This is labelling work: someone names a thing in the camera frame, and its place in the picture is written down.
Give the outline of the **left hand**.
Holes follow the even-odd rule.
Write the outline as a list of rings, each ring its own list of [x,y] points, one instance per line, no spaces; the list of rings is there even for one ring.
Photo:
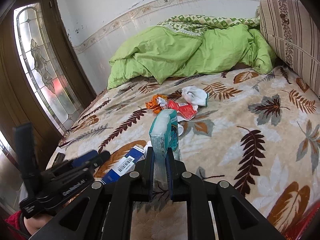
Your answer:
[[[45,226],[53,216],[50,216],[48,214],[38,214],[35,215],[34,217],[31,218],[24,218],[24,226],[27,229],[27,231],[31,234],[34,235],[37,233],[40,228]]]

